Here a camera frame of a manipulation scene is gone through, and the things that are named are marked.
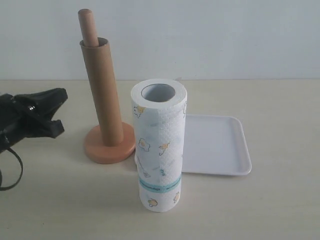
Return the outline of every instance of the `paper towel roll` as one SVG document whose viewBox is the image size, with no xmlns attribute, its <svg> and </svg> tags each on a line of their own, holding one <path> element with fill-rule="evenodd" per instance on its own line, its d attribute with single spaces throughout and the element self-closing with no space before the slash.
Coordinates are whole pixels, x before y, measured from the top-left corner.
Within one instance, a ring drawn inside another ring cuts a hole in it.
<svg viewBox="0 0 320 240">
<path fill-rule="evenodd" d="M 181 196 L 187 91 L 175 80 L 149 79 L 132 88 L 131 99 L 140 199 L 166 212 Z"/>
</svg>

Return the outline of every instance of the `black cable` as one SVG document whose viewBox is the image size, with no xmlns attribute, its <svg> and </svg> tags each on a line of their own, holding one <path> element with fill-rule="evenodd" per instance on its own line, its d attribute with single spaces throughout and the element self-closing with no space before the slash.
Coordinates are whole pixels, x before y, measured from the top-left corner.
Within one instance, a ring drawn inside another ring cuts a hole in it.
<svg viewBox="0 0 320 240">
<path fill-rule="evenodd" d="M 12 185 L 10 185 L 10 186 L 1 186 L 2 185 L 2 173 L 1 173 L 1 170 L 0 170 L 0 191 L 7 191 L 7 190 L 10 190 L 10 189 L 13 189 L 15 186 L 17 186 L 17 184 L 20 182 L 20 180 L 21 180 L 21 178 L 22 178 L 22 175 L 23 175 L 23 173 L 24 173 L 24 164 L 22 163 L 22 160 L 21 160 L 21 158 L 19 157 L 19 155 L 14 151 L 14 150 L 12 150 L 10 147 L 9 148 L 7 148 L 7 150 L 10 152 L 10 153 L 12 153 L 15 157 L 16 157 L 16 159 L 18 160 L 18 162 L 19 162 L 19 164 L 20 164 L 20 167 L 21 167 L 21 173 L 20 173 L 20 176 L 19 176 L 19 178 L 18 178 L 18 180 L 14 183 L 14 184 L 12 184 Z"/>
</svg>

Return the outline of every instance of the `white tray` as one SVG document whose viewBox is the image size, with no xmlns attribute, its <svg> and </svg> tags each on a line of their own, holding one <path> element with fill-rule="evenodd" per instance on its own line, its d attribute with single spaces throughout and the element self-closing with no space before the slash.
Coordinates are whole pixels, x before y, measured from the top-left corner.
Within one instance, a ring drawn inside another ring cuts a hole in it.
<svg viewBox="0 0 320 240">
<path fill-rule="evenodd" d="M 183 173 L 230 176 L 250 173 L 252 164 L 238 119 L 187 114 L 184 134 Z"/>
</svg>

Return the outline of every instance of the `orange round base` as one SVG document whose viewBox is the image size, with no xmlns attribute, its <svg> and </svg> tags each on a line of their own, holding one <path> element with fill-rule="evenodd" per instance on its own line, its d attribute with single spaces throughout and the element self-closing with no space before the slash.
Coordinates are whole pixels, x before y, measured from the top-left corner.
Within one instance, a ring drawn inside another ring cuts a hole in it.
<svg viewBox="0 0 320 240">
<path fill-rule="evenodd" d="M 105 146 L 102 141 L 100 126 L 90 130 L 84 139 L 84 151 L 88 158 L 98 164 L 114 164 L 125 160 L 135 150 L 134 129 L 123 122 L 123 141 L 117 146 Z"/>
</svg>

